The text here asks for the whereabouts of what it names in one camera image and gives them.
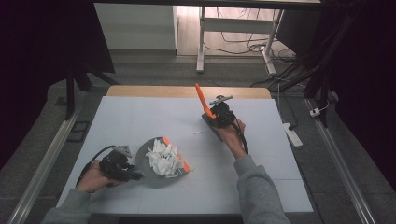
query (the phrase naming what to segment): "white power strip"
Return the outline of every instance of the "white power strip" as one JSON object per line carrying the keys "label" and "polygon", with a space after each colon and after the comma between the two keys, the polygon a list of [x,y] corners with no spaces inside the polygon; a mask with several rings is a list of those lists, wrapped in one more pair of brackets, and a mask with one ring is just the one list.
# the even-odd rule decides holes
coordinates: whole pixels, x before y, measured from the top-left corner
{"label": "white power strip", "polygon": [[303,145],[303,142],[301,142],[300,138],[297,136],[297,133],[294,130],[289,130],[289,123],[284,123],[283,128],[285,129],[286,134],[288,135],[288,138],[291,142],[291,144],[294,147],[300,147]]}

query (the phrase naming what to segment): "white paper strips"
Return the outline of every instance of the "white paper strips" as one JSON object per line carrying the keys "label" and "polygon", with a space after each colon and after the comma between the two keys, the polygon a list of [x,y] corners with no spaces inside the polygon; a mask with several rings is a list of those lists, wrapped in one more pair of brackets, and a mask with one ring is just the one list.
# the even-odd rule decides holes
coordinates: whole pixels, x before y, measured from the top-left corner
{"label": "white paper strips", "polygon": [[177,157],[177,148],[172,144],[166,146],[160,140],[154,140],[153,149],[148,148],[149,165],[157,175],[176,177],[177,168],[183,168],[182,162]]}

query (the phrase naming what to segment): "person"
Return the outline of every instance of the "person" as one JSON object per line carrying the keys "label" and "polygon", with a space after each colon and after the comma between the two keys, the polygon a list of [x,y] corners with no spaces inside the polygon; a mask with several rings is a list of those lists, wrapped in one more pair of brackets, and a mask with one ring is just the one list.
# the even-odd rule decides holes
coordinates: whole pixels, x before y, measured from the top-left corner
{"label": "person", "polygon": [[[245,123],[235,120],[243,132]],[[239,178],[237,188],[239,203],[244,223],[290,224],[283,212],[276,186],[262,165],[257,166],[244,148],[242,141],[231,125],[217,129],[221,139],[233,153],[233,164]],[[82,177],[75,189],[71,189],[64,203],[58,208],[51,208],[42,223],[88,223],[91,213],[88,202],[91,193],[107,184],[119,184],[117,180],[105,177],[99,169],[99,163],[94,162],[88,172]]]}

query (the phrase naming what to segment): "forearm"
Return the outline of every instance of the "forearm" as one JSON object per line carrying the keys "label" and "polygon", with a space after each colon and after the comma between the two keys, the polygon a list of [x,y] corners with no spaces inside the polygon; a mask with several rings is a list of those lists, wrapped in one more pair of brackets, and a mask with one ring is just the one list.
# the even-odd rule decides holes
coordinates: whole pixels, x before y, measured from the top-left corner
{"label": "forearm", "polygon": [[234,167],[239,175],[237,186],[244,223],[290,223],[264,167],[256,166],[249,155],[237,159]]}
{"label": "forearm", "polygon": [[88,223],[91,217],[87,208],[90,198],[89,193],[71,189],[60,207],[48,211],[42,224]]}

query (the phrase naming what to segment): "person's left hand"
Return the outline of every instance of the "person's left hand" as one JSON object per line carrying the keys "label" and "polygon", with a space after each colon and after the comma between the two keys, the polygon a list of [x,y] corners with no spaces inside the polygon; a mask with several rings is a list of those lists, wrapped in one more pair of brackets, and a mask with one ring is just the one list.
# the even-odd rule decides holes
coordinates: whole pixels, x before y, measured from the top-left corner
{"label": "person's left hand", "polygon": [[97,190],[103,188],[107,184],[118,185],[121,181],[110,179],[106,177],[100,170],[99,161],[95,161],[90,169],[81,178],[79,183],[76,185],[76,190],[84,191],[87,193],[94,193]]}

